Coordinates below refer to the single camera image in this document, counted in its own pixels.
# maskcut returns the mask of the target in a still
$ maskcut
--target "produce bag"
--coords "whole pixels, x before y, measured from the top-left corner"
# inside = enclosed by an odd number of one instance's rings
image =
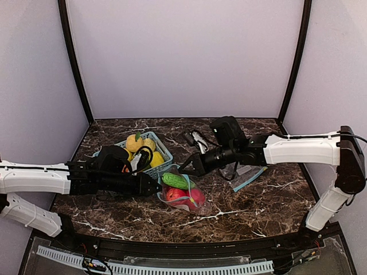
[[[267,168],[266,166],[235,165],[231,163],[220,169],[220,174],[229,182],[234,192],[238,192],[257,179]]]
[[[211,206],[205,195],[189,176],[180,174],[178,168],[179,165],[171,164],[159,172],[158,183],[163,188],[162,192],[157,193],[158,198],[169,206],[207,215]]]

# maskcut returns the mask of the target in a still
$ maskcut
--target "marble tabletop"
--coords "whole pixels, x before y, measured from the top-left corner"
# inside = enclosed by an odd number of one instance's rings
[[[199,129],[213,140],[213,119],[96,120],[74,160],[86,161],[103,145],[125,140],[132,133],[153,131],[182,164],[196,148],[180,133]],[[274,119],[237,119],[246,135],[280,131]],[[261,177],[238,192],[216,172],[195,179],[210,202],[206,216],[173,209],[157,196],[122,198],[97,195],[58,195],[52,211],[70,215],[78,233],[145,242],[224,242],[270,237],[297,231],[304,214],[315,204],[296,163],[269,166]]]

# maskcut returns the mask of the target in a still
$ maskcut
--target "black metal pole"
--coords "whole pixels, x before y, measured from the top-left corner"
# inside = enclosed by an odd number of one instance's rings
[[[294,85],[296,83],[297,74],[298,74],[300,62],[301,62],[301,59],[302,59],[304,43],[306,42],[307,29],[309,27],[309,20],[310,20],[310,14],[311,14],[311,4],[312,4],[312,0],[304,0],[302,21],[301,21],[301,24],[300,24],[297,48],[296,48],[296,52],[295,52],[295,56],[294,56],[291,75],[289,77],[286,94],[284,96],[283,104],[282,104],[282,107],[280,109],[279,116],[278,116],[278,119],[281,123],[283,123],[284,118],[286,117],[288,106],[289,106],[289,103],[290,103],[291,98],[292,98]]]
[[[73,44],[73,39],[71,36],[70,25],[69,25],[67,4],[65,0],[58,0],[58,10],[60,12],[61,25],[63,26],[65,44],[67,46],[69,61],[70,61],[71,69],[73,71],[76,88],[79,93],[81,104],[83,105],[84,113],[88,119],[89,124],[92,124],[94,121],[94,118],[93,118],[93,114],[91,111],[91,107],[89,106],[87,94],[85,93],[83,81],[81,79],[79,66],[77,63],[76,55],[75,55],[74,44]]]

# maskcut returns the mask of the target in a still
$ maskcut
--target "apple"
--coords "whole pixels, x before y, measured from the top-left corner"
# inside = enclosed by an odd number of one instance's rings
[[[205,195],[199,190],[199,189],[191,189],[191,197],[194,199],[196,205],[198,207],[202,206],[205,203]],[[189,190],[186,191],[186,196],[190,196]],[[192,203],[189,199],[186,203],[189,206],[190,210],[195,210],[198,207],[195,206],[194,203]]]
[[[180,199],[179,201],[173,202],[176,199],[186,197],[186,192],[184,190],[172,187],[166,193],[166,199],[169,202],[169,205],[176,206],[176,205],[185,205],[186,199]]]

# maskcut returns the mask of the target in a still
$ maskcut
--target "sticker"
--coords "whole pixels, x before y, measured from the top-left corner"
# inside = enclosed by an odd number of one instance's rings
[[[237,173],[238,173],[239,176],[247,173],[248,171],[251,171],[251,166],[250,165],[245,165],[244,167],[241,167],[241,168],[237,169]]]

